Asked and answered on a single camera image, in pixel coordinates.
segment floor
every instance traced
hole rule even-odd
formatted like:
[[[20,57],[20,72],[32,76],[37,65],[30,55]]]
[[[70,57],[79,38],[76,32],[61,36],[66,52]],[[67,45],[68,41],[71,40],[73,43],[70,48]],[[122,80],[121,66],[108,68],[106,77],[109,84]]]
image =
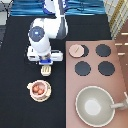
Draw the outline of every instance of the floor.
[[[12,16],[24,15],[46,15],[42,10],[44,0],[15,0],[11,9]],[[69,0],[70,9],[66,11],[66,15],[92,15],[105,14],[103,0]]]

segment brown food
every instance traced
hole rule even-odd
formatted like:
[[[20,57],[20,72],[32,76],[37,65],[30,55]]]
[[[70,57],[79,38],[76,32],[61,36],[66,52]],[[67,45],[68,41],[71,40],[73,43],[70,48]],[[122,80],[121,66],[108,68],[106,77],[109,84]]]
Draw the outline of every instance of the brown food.
[[[38,95],[41,95],[41,94],[43,94],[43,93],[44,93],[44,89],[39,89]]]
[[[33,87],[33,92],[37,93],[38,91],[39,91],[39,86],[38,85],[34,86]]]

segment bowl rim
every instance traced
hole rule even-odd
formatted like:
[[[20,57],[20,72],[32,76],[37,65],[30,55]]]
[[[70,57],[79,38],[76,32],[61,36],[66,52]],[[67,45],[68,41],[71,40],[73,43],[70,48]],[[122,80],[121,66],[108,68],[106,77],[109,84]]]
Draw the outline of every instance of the bowl rim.
[[[80,115],[80,113],[79,113],[79,110],[78,110],[78,107],[77,107],[78,98],[79,98],[80,94],[81,94],[83,91],[85,91],[86,89],[89,89],[89,88],[97,88],[97,89],[100,89],[100,90],[104,91],[104,92],[110,97],[110,99],[111,99],[111,101],[112,101],[112,104],[114,104],[114,100],[113,100],[112,96],[111,96],[105,89],[103,89],[103,88],[101,88],[101,87],[98,87],[98,86],[87,86],[87,87],[83,88],[81,91],[79,91],[79,93],[78,93],[77,96],[76,96],[76,102],[75,102],[76,112],[77,112],[79,118],[80,118],[84,123],[88,124],[89,126],[93,126],[93,127],[103,127],[103,126],[106,126],[106,125],[108,125],[108,124],[113,120],[114,115],[115,115],[115,109],[113,109],[113,113],[112,113],[111,118],[110,118],[106,123],[101,124],[101,125],[93,125],[93,124],[87,122],[86,120],[83,119],[83,117],[82,117],[82,116]]]
[[[38,82],[44,84],[44,86],[45,86],[44,93],[41,94],[41,95],[35,95],[35,94],[33,93],[33,91],[32,91],[33,86],[35,86],[35,84],[38,83]],[[40,98],[40,97],[44,96],[44,95],[46,94],[46,92],[47,92],[47,89],[48,89],[47,86],[48,86],[48,85],[47,85],[47,83],[46,83],[44,80],[37,80],[37,81],[33,82],[33,83],[32,83],[32,87],[31,87],[31,89],[30,89],[31,96],[34,96],[34,97],[36,97],[36,98]]]

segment black circle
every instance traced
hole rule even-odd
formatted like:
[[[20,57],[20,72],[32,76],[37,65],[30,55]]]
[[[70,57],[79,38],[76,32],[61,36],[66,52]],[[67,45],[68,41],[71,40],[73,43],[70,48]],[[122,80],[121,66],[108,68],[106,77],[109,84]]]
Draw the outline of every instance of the black circle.
[[[75,65],[75,72],[80,76],[86,76],[90,71],[91,67],[87,62],[80,61]]]
[[[89,49],[85,45],[81,45],[81,46],[84,48],[84,54],[82,55],[82,57],[85,57],[88,55]]]
[[[98,65],[99,72],[104,76],[111,76],[115,72],[115,67],[108,61],[103,61]]]
[[[107,57],[111,54],[111,48],[105,44],[96,47],[96,53],[101,57]]]

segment pink surface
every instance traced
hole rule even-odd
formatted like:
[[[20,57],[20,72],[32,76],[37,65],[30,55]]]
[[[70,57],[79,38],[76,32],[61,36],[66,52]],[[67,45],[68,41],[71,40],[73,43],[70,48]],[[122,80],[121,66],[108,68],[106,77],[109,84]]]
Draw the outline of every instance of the pink surface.
[[[86,57],[73,58],[69,54],[71,45],[86,45],[89,54]],[[112,53],[108,57],[100,57],[95,49],[99,44],[108,45]],[[79,76],[75,73],[75,65],[79,61],[85,61],[91,66],[91,72],[87,76]],[[115,73],[111,76],[103,76],[98,71],[98,64],[109,61],[115,66]],[[117,55],[114,41],[67,41],[66,42],[66,128],[92,128],[85,124],[77,115],[75,100],[78,92],[87,86],[99,86],[110,93],[115,103],[124,100],[126,87]],[[116,110],[113,120],[104,128],[128,128],[128,110]]]

